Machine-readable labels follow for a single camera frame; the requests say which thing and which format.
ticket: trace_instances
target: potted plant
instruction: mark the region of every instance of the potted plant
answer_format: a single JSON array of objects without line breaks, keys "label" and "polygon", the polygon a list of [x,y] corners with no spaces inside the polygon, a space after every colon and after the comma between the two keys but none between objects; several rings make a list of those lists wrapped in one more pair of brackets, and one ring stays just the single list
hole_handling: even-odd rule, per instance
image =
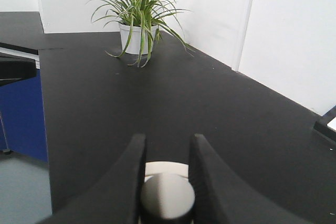
[{"label": "potted plant", "polygon": [[[102,4],[98,6],[91,16],[91,22],[97,22],[105,19],[107,22],[104,27],[110,22],[118,22],[120,27],[120,35],[122,42],[122,53],[118,56],[108,54],[114,57],[120,57],[125,53],[138,55],[136,61],[131,65],[137,64],[140,66],[142,55],[147,55],[144,67],[151,59],[151,51],[154,41],[159,41],[161,38],[159,28],[168,32],[177,38],[182,45],[189,48],[189,45],[165,22],[164,18],[173,16],[183,12],[184,9],[175,7],[175,0],[97,0]],[[94,19],[98,10],[106,8],[104,16]]]}]

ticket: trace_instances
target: black tabletop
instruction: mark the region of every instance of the black tabletop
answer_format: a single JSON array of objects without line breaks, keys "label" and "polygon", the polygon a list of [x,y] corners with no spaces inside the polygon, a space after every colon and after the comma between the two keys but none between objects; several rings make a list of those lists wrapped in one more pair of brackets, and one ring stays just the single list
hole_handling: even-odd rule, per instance
[{"label": "black tabletop", "polygon": [[0,12],[0,47],[38,54],[43,49],[102,47],[111,33],[44,34],[39,12]]},{"label": "black tabletop", "polygon": [[39,54],[54,210],[93,185],[133,133],[147,135],[148,161],[182,163],[190,135],[202,133],[260,193],[335,223],[336,146],[312,129],[313,112],[202,52],[190,56],[168,35],[139,69],[105,53],[120,52],[118,33],[36,35],[27,44],[16,36],[5,43],[50,49]]}]

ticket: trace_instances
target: cabinet door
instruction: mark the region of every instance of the cabinet door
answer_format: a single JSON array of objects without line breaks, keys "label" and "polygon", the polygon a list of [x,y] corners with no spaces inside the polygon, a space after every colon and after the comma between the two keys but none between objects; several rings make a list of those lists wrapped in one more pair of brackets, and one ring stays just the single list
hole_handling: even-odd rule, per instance
[{"label": "cabinet door", "polygon": [[34,78],[0,87],[0,111],[9,149],[47,161],[39,70]]}]

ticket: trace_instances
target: white flower pot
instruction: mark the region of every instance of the white flower pot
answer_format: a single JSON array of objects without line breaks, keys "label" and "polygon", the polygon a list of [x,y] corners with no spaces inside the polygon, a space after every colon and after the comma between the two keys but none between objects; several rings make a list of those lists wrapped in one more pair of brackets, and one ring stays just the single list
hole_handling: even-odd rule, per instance
[{"label": "white flower pot", "polygon": [[[119,23],[120,27],[120,37],[121,37],[121,45],[122,45],[122,50],[125,48],[128,35],[130,33],[130,26],[126,26],[123,24]],[[151,34],[153,38],[155,37],[155,31],[158,27],[157,26],[152,26],[151,28]],[[133,26],[133,31],[132,31],[132,37],[131,41],[128,45],[128,48],[126,49],[126,53],[132,54],[132,55],[138,55],[140,51],[140,38],[141,38],[141,27],[139,26]],[[148,54],[148,36],[145,34],[145,42],[144,42],[144,47],[142,51],[143,55]]]}]

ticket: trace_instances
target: cylindrical object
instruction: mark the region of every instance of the cylindrical object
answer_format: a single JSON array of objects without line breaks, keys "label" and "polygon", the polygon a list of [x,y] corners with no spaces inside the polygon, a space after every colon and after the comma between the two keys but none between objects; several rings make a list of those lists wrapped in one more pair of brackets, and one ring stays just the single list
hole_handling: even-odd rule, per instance
[{"label": "cylindrical object", "polygon": [[187,179],[177,174],[156,174],[141,191],[143,224],[190,224],[195,193]]},{"label": "cylindrical object", "polygon": [[[122,45],[122,49],[124,49],[127,43],[128,35],[130,33],[130,26],[126,26],[126,25],[119,23],[119,27],[120,27],[121,45]],[[157,26],[152,26],[151,28],[151,34],[153,38],[155,38],[155,31],[157,28],[158,28]],[[140,52],[140,39],[141,39],[141,27],[133,26],[132,37],[126,49],[126,53],[132,54],[132,55],[138,55]],[[145,41],[143,45],[142,54],[143,55],[148,54],[148,35],[146,33],[145,33]]]}]

